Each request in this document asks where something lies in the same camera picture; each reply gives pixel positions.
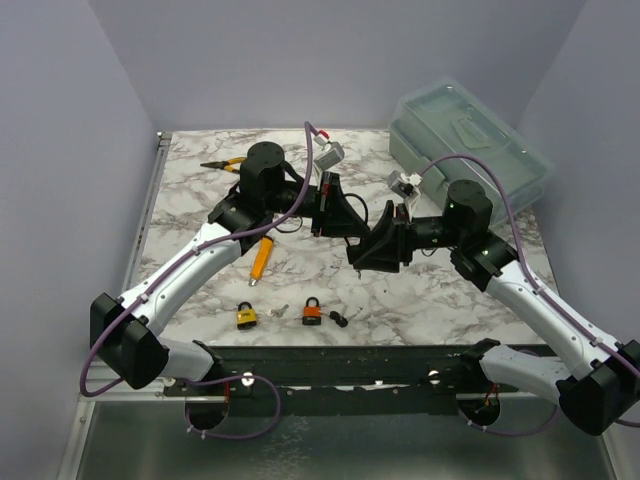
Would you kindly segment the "orange padlock with keys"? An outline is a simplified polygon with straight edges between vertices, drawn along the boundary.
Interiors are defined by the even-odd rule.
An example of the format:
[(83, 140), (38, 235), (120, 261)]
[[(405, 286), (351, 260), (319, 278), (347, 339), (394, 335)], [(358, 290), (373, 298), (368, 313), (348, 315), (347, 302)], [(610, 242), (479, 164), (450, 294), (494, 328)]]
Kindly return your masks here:
[(308, 297), (303, 308), (302, 324), (305, 326), (317, 326), (322, 322), (320, 302), (316, 297)]

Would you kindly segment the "black headed padlock keys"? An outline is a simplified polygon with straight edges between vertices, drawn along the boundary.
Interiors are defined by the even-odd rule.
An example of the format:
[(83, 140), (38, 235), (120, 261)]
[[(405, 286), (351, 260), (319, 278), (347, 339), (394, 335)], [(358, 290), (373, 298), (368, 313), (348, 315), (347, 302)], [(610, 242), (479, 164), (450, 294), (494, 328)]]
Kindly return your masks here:
[(349, 310), (332, 309), (328, 313), (329, 319), (338, 327), (345, 329), (362, 321), (362, 311), (360, 309)]

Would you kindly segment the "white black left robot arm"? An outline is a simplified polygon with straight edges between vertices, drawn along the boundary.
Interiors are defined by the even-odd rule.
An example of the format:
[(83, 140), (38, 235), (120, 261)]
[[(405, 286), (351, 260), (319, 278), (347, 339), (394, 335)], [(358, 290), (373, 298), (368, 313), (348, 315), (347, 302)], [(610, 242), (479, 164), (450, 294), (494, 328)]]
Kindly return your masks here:
[(145, 281), (117, 297), (103, 293), (92, 302), (91, 356), (133, 389), (169, 377), (186, 379), (201, 395), (214, 393), (222, 380), (214, 352), (198, 341), (165, 340), (162, 332), (202, 285), (291, 216), (311, 219), (320, 236), (367, 236), (369, 227), (330, 170), (343, 158), (342, 147), (330, 142), (298, 175), (280, 145), (252, 145), (237, 184), (187, 245)]

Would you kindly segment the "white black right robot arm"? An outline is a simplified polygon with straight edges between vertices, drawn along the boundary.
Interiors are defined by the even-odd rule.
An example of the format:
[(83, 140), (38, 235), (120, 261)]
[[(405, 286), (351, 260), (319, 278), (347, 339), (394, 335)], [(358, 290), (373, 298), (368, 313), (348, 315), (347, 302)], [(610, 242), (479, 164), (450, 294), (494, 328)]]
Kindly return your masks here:
[(513, 311), (556, 355), (483, 340), (463, 357), (462, 384), (474, 392), (494, 383), (535, 394), (583, 432), (600, 435), (639, 400), (639, 344), (620, 343), (534, 277), (523, 254), (490, 230), (492, 207), (469, 180), (449, 186), (439, 217), (410, 217), (407, 207), (388, 203), (375, 227), (348, 246), (348, 261), (357, 270), (396, 273), (416, 250), (448, 248), (465, 280)]

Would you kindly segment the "silver padlock keys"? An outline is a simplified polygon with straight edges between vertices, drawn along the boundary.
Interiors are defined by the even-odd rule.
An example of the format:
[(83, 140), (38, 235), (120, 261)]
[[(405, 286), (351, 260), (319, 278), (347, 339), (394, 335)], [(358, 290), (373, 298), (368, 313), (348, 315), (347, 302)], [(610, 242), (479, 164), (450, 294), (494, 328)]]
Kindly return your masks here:
[(284, 314), (286, 313), (286, 311), (288, 310), (288, 308), (289, 308), (289, 305), (288, 305), (288, 304), (285, 304), (285, 305), (283, 305), (283, 306), (282, 306), (282, 307), (280, 307), (280, 308), (274, 308), (274, 309), (271, 309), (271, 310), (269, 311), (269, 316), (270, 316), (270, 317), (272, 317), (272, 318), (282, 318), (282, 317), (283, 317), (283, 315), (284, 315)]

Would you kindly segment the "yellow padlock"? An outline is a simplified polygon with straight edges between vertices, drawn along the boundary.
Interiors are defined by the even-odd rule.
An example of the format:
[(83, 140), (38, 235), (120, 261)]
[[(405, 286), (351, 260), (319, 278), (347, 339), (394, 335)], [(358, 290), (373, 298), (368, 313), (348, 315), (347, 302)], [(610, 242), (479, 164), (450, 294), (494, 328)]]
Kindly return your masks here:
[(236, 327), (238, 330), (249, 330), (258, 324), (258, 315), (250, 302), (243, 301), (238, 304), (236, 315)]

